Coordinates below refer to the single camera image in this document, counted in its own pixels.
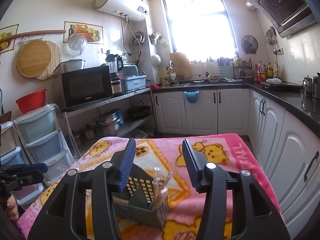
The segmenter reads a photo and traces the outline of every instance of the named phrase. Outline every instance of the towel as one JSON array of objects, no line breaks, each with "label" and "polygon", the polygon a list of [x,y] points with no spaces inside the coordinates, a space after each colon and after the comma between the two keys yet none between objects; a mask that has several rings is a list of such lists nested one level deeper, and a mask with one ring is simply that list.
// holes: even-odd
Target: towel
[{"label": "towel", "polygon": [[[160,168],[165,177],[170,170],[173,177],[168,183],[169,214],[164,229],[154,228],[133,221],[118,219],[123,240],[195,240],[201,222],[205,195],[199,194],[191,186],[188,171],[182,156],[182,142],[185,138],[137,139],[133,163],[153,176],[154,167]],[[237,172],[246,169],[260,183],[274,206],[280,213],[275,193],[258,162],[246,144],[236,134],[219,134],[189,137],[194,150],[202,152],[208,161],[214,162],[226,171]],[[112,155],[123,150],[127,138],[105,137],[95,143],[84,156],[71,168],[88,171],[111,159]],[[26,210],[18,220],[21,229],[28,233],[45,201],[57,186],[58,179]],[[86,197],[87,237],[94,239],[92,226],[91,192]],[[227,214],[224,239],[231,237],[232,229],[232,192],[227,191]]]}]

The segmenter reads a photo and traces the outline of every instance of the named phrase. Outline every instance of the round wooden board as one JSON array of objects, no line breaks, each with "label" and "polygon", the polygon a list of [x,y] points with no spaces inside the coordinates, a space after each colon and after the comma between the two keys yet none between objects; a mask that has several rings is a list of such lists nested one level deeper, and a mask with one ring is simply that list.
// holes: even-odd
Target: round wooden board
[{"label": "round wooden board", "polygon": [[36,77],[42,74],[51,61],[51,51],[41,40],[30,41],[18,54],[18,70],[25,77]]},{"label": "round wooden board", "polygon": [[47,66],[47,68],[45,69],[45,71],[41,75],[36,76],[36,79],[39,79],[39,80],[46,80],[51,78],[57,66],[62,62],[61,51],[58,45],[52,41],[44,41],[44,42],[47,43],[50,48],[51,61]]}]

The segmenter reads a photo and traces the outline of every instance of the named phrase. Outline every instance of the wall fan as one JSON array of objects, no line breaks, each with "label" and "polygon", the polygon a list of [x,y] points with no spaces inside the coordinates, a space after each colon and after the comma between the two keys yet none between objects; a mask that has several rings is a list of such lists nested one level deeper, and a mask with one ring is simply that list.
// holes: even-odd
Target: wall fan
[{"label": "wall fan", "polygon": [[247,35],[242,39],[241,47],[246,54],[256,54],[259,44],[255,37]]}]

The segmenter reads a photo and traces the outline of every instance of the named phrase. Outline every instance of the red bowl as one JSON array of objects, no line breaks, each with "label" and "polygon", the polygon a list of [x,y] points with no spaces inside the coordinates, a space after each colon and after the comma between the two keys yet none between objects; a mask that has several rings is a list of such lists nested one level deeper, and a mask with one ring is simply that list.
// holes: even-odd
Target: red bowl
[{"label": "red bowl", "polygon": [[39,90],[37,92],[31,93],[22,98],[19,98],[16,101],[16,104],[18,104],[20,111],[23,114],[26,114],[32,110],[43,107],[45,105],[46,91],[47,91],[46,89]]}]

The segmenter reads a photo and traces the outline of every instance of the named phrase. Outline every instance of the floor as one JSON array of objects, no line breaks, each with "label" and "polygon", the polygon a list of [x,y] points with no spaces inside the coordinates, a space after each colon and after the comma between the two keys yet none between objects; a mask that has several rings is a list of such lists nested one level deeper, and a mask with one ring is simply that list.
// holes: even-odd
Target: floor
[{"label": "floor", "polygon": [[[159,136],[154,136],[153,138],[176,138],[176,137],[191,137],[191,136],[197,136],[197,135],[185,135],[185,134],[173,134],[173,133],[159,133]],[[253,156],[253,148],[249,139],[249,136],[247,135],[240,135],[240,138],[243,140],[243,142],[246,144],[246,146],[249,148],[249,150],[252,152]]]}]

